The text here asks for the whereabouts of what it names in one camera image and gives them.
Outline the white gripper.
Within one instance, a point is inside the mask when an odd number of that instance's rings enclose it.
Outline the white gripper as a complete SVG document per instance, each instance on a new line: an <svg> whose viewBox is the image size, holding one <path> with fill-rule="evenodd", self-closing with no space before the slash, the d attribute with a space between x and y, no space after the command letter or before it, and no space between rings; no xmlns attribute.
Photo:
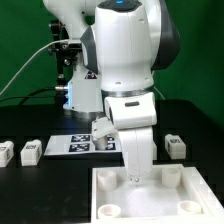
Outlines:
<svg viewBox="0 0 224 224"><path fill-rule="evenodd" d="M118 131L120 146L127 174L133 183L150 174L153 163L152 127Z"/></svg>

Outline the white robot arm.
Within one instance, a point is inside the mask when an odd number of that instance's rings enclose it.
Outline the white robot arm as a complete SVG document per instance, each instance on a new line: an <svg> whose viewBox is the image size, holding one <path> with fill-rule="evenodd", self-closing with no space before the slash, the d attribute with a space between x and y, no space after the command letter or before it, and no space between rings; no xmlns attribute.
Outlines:
<svg viewBox="0 0 224 224"><path fill-rule="evenodd" d="M92 140L107 136L122 150L133 181L150 175L157 123L153 72L167 68L180 49L165 0L43 0L65 26L67 48L81 47L67 84L65 111L94 116Z"/></svg>

